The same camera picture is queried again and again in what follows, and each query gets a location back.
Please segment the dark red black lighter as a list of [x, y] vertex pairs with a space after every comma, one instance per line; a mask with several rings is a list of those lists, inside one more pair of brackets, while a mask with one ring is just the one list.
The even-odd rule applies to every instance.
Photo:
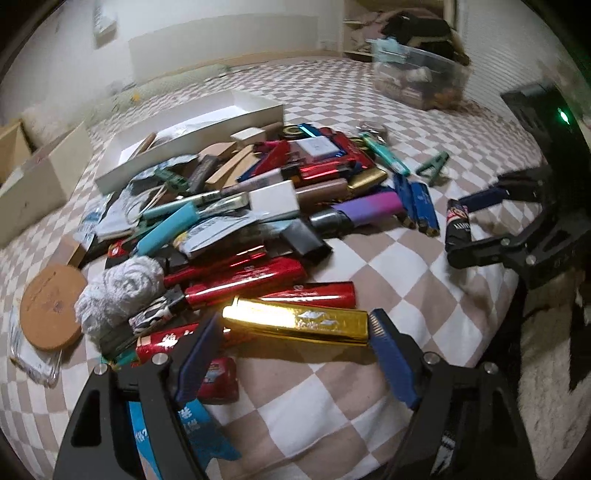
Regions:
[[471, 241], [469, 211], [459, 200], [450, 199], [447, 204], [445, 249], [451, 252]]

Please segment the gold foil box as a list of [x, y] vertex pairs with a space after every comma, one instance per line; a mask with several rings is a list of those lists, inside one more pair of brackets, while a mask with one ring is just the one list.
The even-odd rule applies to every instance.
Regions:
[[356, 309], [264, 302], [236, 297], [222, 309], [228, 328], [283, 339], [365, 345], [369, 315]]

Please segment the green plastic clip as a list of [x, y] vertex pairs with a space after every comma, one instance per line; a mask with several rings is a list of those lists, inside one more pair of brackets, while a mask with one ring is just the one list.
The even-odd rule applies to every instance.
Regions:
[[432, 187], [435, 186], [440, 178], [443, 168], [450, 159], [450, 154], [446, 151], [441, 151], [431, 159], [421, 164], [415, 171], [415, 174], [427, 179], [427, 184]]

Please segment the white cloth rag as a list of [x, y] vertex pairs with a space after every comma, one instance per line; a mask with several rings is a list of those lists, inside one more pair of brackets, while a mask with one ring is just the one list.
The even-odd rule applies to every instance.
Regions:
[[164, 270], [147, 256], [135, 256], [93, 278], [74, 304], [84, 335], [97, 343], [164, 292]]

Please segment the red lipstick tube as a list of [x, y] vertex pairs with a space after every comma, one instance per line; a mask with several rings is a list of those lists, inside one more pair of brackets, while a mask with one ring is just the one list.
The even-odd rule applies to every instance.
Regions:
[[307, 270], [301, 261], [293, 257], [276, 257], [192, 285], [184, 291], [184, 298], [191, 308], [199, 309], [235, 296], [270, 293], [305, 277]]

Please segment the clear plastic storage bin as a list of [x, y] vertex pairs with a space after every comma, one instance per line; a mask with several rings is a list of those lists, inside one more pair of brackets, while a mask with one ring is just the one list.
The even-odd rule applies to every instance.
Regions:
[[384, 96], [420, 110], [459, 106], [471, 75], [470, 65], [399, 44], [372, 42], [373, 85]]

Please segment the black bag on bin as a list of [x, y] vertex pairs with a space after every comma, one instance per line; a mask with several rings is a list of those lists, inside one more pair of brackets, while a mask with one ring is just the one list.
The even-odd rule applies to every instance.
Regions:
[[384, 38], [469, 66], [459, 34], [443, 18], [426, 9], [394, 12], [381, 29]]

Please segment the black round gold tin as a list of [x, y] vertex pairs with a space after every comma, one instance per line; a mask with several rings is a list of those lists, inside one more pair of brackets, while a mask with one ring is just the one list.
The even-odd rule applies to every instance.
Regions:
[[287, 141], [301, 140], [308, 138], [308, 134], [297, 125], [284, 125], [280, 132], [280, 138]]

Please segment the wooden closet shelf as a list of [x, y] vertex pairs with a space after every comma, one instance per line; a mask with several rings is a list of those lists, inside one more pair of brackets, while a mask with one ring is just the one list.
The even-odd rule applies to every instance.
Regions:
[[443, 18], [459, 34], [456, 1], [346, 1], [344, 52], [348, 55], [372, 54], [372, 42], [386, 39], [381, 29], [394, 12], [418, 8]]

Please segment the white cube box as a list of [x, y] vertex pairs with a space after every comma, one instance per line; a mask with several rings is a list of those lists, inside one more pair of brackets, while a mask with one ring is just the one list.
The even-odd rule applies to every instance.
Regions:
[[249, 127], [231, 134], [231, 140], [238, 148], [266, 141], [266, 131], [259, 127]]

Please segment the white shallow tray box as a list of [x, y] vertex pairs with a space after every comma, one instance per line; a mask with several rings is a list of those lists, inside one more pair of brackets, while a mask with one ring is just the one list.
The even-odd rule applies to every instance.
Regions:
[[283, 104], [241, 90], [208, 94], [158, 112], [118, 132], [106, 147], [94, 182], [101, 194], [169, 158], [197, 154], [249, 127], [283, 121]]

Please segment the beige shoe box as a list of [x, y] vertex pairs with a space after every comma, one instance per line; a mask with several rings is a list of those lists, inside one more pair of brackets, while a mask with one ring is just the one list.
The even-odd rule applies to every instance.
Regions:
[[1, 187], [1, 245], [65, 205], [93, 155], [86, 126], [41, 147]]

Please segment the green long bolster pillow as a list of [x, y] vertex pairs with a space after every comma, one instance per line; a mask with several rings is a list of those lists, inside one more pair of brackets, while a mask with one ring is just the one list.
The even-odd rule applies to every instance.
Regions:
[[99, 122], [116, 113], [124, 112], [152, 97], [164, 95], [228, 72], [230, 67], [223, 64], [212, 64], [186, 70], [180, 73], [161, 76], [141, 85], [127, 87], [119, 93], [101, 100], [95, 100], [84, 107], [82, 113], [90, 118], [90, 122]]

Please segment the fluffy white pillow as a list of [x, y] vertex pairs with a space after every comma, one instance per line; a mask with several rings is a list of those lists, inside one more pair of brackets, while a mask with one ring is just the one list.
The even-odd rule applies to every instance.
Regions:
[[55, 105], [34, 104], [20, 114], [24, 132], [32, 145], [38, 149], [69, 130], [67, 119]]

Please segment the white hanging bag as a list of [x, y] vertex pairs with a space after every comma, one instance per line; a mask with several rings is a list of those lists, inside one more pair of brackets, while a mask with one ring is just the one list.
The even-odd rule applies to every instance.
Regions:
[[111, 1], [95, 0], [93, 3], [93, 35], [102, 40], [117, 29], [117, 15]]

